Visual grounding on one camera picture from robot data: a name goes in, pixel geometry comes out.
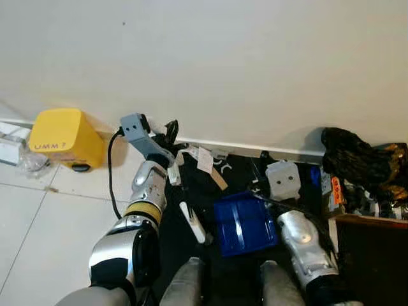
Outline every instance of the blue tray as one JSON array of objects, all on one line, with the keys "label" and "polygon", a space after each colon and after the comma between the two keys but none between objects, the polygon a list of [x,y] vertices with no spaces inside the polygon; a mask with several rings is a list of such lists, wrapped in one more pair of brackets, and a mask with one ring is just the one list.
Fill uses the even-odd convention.
[{"label": "blue tray", "polygon": [[234,194],[214,203],[223,256],[253,252],[278,243],[265,204],[250,193]]}]

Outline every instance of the white wall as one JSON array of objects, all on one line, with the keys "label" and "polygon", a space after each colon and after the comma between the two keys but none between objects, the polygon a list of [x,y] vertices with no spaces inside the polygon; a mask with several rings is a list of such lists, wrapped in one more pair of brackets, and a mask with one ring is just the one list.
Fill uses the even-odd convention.
[{"label": "white wall", "polygon": [[143,112],[199,140],[408,140],[406,0],[0,0],[0,117]]}]

